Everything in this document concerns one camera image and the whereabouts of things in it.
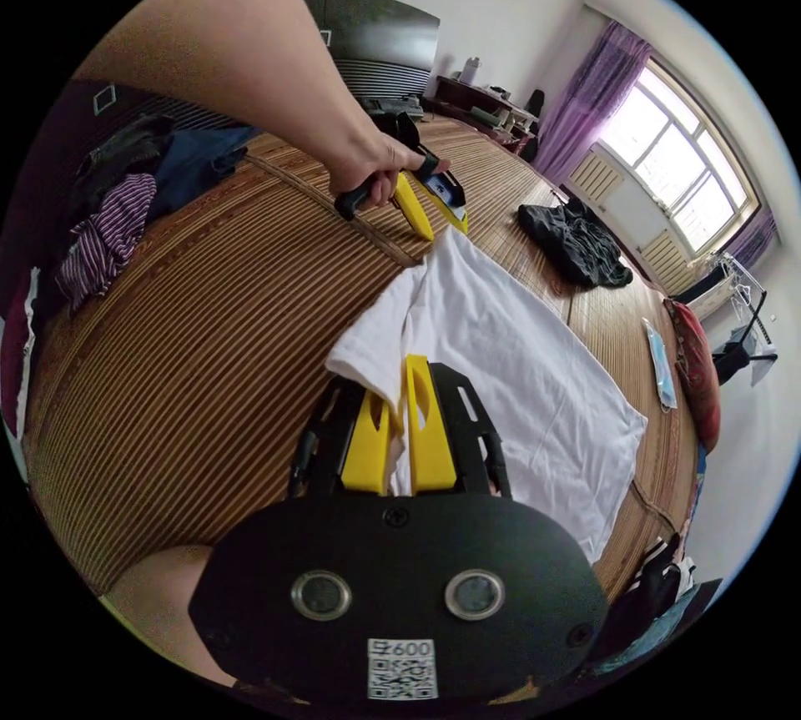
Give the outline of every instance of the blue face mask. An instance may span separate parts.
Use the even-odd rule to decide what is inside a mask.
[[[648,344],[651,347],[651,359],[653,370],[657,381],[657,394],[662,407],[675,409],[678,406],[676,399],[676,387],[673,384],[673,370],[668,361],[668,352],[665,350],[665,343],[662,337],[653,329],[651,323],[645,318],[642,319],[645,330],[648,334]]]

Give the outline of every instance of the qr code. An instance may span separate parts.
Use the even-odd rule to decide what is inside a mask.
[[[431,639],[370,639],[367,695],[379,701],[424,701],[437,697]]]

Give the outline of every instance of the woven mat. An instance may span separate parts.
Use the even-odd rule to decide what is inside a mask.
[[[681,525],[695,472],[686,406],[664,419],[647,398],[640,317],[661,323],[668,347],[673,340],[658,295],[638,281],[576,294],[517,227],[520,202],[554,204],[547,182],[461,123],[437,119],[421,136],[453,160],[471,239],[568,322],[651,418],[642,494],[626,499],[597,566],[615,597],[642,549],[668,532],[660,513]],[[29,405],[30,481],[97,594],[149,553],[213,544],[283,496],[325,355],[429,249],[391,207],[344,223],[320,165],[275,137],[248,147],[235,176],[148,229],[105,298],[48,330]],[[441,231],[445,220],[421,203]]]
[[[637,569],[642,550],[656,536],[668,538],[681,529],[697,467],[698,438],[677,376],[678,409],[662,412],[643,317],[661,334],[668,359],[675,361],[676,336],[662,295],[636,272],[625,289],[594,289],[574,295],[568,321],[629,403],[648,418],[634,484],[596,565],[599,580],[615,596],[631,579],[632,569]]]
[[[96,594],[144,556],[212,544],[283,496],[325,356],[400,271],[248,164],[152,226],[104,299],[59,317],[28,467]]]

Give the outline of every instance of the hand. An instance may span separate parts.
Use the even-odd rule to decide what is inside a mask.
[[[424,156],[375,128],[369,138],[354,144],[337,159],[325,164],[330,175],[329,191],[334,196],[350,192],[373,176],[375,182],[370,197],[359,210],[384,206],[395,194],[398,173],[402,169],[418,169],[424,161]],[[444,172],[450,166],[450,160],[442,159],[435,172]]]

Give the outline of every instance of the bottle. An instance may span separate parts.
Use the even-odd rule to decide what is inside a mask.
[[[459,76],[459,83],[464,83],[467,86],[472,85],[473,78],[476,76],[476,70],[481,66],[481,60],[476,58],[468,58],[465,67],[461,70]]]

